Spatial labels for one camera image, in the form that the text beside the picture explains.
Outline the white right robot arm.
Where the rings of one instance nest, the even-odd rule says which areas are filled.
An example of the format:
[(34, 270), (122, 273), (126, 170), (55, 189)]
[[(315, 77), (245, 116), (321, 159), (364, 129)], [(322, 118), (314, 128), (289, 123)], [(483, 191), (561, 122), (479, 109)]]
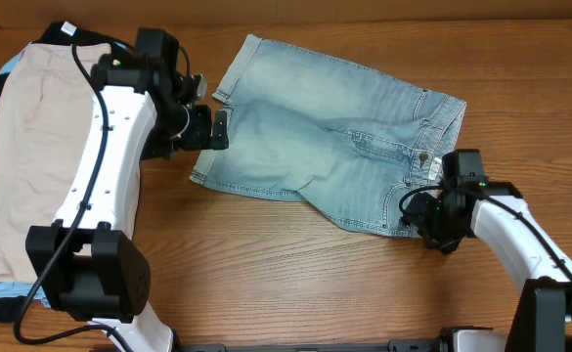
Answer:
[(443, 328), (436, 338), (392, 342), (406, 351), (572, 351), (572, 259), (541, 228), (523, 195), (490, 180), (478, 150), (441, 159), (433, 186), (407, 192), (401, 221), (416, 228), (427, 248), (449, 254), (462, 239), (486, 243), (520, 292), (510, 330)]

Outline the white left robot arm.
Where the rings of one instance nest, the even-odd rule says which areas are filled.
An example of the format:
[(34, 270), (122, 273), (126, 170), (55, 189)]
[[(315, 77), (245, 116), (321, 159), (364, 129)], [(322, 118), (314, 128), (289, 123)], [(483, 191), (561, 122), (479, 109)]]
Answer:
[(177, 67), (187, 59), (173, 35), (142, 28), (83, 70), (94, 107), (79, 166), (53, 222), (25, 240), (32, 291), (119, 351), (181, 347), (150, 304), (150, 264), (130, 237), (141, 161), (229, 145), (227, 114), (202, 101), (203, 77)]

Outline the light blue denim shorts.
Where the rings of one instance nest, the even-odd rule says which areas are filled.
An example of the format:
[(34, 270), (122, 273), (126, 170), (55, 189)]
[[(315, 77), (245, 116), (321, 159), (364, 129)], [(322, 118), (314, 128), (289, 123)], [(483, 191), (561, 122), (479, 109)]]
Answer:
[(400, 198), (433, 185), (463, 100), (370, 67), (248, 35), (215, 91), (229, 146), (192, 180), (215, 191), (306, 201), (352, 232), (411, 238)]

